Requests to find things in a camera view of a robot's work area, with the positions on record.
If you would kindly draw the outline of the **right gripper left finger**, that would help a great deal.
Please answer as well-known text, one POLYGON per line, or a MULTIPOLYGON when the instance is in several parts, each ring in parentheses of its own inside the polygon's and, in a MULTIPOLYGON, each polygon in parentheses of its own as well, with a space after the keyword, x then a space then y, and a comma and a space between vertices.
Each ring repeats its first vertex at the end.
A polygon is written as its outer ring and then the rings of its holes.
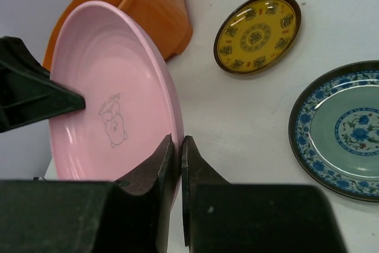
POLYGON ((114 182, 1 181, 2 252, 166 252, 174 144, 114 182))

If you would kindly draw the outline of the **pink round plate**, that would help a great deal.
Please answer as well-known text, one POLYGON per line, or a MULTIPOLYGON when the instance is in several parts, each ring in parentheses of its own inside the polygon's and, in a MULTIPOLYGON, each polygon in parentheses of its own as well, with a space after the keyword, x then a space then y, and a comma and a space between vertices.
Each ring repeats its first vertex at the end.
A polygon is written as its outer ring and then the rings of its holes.
POLYGON ((184 126, 169 69, 154 42, 127 14, 103 1, 76 7, 53 52, 50 77, 85 99, 85 109, 49 121, 61 180, 117 180, 184 126))

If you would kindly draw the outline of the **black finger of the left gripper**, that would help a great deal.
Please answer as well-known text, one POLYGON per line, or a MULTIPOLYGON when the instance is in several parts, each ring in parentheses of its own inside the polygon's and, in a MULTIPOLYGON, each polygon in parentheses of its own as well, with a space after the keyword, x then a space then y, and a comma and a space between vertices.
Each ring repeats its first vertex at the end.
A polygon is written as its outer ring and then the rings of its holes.
POLYGON ((1 37, 1 132, 85 108, 85 99, 50 79, 17 37, 1 37))

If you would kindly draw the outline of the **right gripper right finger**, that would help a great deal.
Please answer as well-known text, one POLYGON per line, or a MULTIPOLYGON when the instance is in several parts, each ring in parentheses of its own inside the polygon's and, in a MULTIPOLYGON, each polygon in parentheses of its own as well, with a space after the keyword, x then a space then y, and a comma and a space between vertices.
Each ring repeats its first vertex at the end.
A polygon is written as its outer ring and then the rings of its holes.
POLYGON ((182 145, 182 216, 191 252, 346 252, 319 188, 232 184, 205 161, 191 136, 182 145))

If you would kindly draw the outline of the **blue floral round plate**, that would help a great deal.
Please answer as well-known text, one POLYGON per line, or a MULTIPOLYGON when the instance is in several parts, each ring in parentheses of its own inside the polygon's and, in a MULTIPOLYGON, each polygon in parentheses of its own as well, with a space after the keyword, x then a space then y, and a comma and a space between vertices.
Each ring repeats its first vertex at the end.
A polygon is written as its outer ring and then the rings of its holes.
POLYGON ((314 80, 291 110, 288 136, 298 163, 322 186, 378 202, 378 61, 314 80))

